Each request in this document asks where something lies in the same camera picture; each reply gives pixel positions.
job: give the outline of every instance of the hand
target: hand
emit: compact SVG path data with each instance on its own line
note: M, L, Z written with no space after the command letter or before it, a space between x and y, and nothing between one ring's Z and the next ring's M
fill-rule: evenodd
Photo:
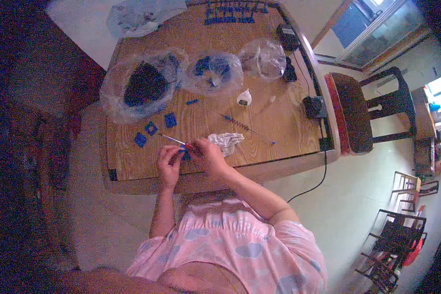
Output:
M223 177L235 170L225 162L221 149L207 139L197 139L188 150L194 162L214 177Z
M160 180L165 188L174 189L180 176L180 164L183 154L178 153L182 150L179 146L165 145L162 146L157 161L157 168L160 173Z

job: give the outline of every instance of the needle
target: needle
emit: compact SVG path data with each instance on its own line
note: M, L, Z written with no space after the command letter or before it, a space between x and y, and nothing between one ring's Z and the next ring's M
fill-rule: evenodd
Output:
M257 132L255 132L255 131L253 131L252 129L248 128L248 130L249 130L249 131L252 131L252 132L254 132L255 134L257 134L257 135L258 135L258 136L260 136L260 137L263 137L263 138L265 138L266 140L270 141L271 143L273 143L273 144L276 144L276 142L274 142L274 141L272 141L272 140L270 140L270 139L266 138L266 137L265 137L265 136L263 136L263 135L260 135L259 133L257 133Z
M180 144L182 144L182 145L186 145L186 144L184 144L182 141L178 141L177 139L171 138L171 137L166 136L166 135L164 135L164 134L159 133L159 135L160 135L160 136L163 136L163 137L165 137L165 138L168 138L168 139L170 139L170 140L173 140L173 141L175 141L175 142L178 142L178 143L180 143Z
M230 116L227 116L227 115L223 115L223 114L220 114L220 113L218 113L218 115L223 116L227 121L230 121L230 122L233 123L234 125L236 125L236 126L240 126L240 127L244 128L244 129L247 130L247 131L252 131L253 133L257 134L258 136L260 136L260 137L262 137L262 138L265 138L266 140L270 141L270 142L273 143L273 144L276 144L276 142L274 142L274 141L272 141L272 140L266 138L265 136L260 135L259 133L253 131L253 130L250 129L250 127L247 126L246 124L243 124L243 123L241 123L241 122L239 122L239 121L237 121L237 120L235 120L235 119L233 119L233 118L231 118Z

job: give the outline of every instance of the plastic bag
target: plastic bag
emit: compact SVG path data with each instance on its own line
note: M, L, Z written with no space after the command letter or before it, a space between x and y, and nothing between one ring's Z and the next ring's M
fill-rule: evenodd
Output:
M269 39L261 38L245 44L237 56L244 72L259 75L266 81L281 78L286 69L282 46Z
M106 27L115 38L142 37L184 11L184 0L125 0L111 7Z
M158 113L171 101L187 64L186 53L175 48L121 61L105 76L100 106L118 124Z
M193 59L182 78L182 87L202 96L230 94L242 88L244 73L237 56L209 51Z

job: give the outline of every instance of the black box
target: black box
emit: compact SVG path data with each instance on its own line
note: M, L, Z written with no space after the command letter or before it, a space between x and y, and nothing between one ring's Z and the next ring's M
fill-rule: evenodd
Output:
M307 96L302 100L308 119L326 119L327 109L322 96Z
M295 51L299 47L299 39L290 25L280 24L276 29L276 33L281 40L284 50Z

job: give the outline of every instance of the white bottle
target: white bottle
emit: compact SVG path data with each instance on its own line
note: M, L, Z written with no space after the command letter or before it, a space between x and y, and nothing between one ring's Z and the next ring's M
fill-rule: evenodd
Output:
M241 93L237 97L237 103L241 106L248 106L252 104L252 95L250 95L250 89L247 89L247 91Z

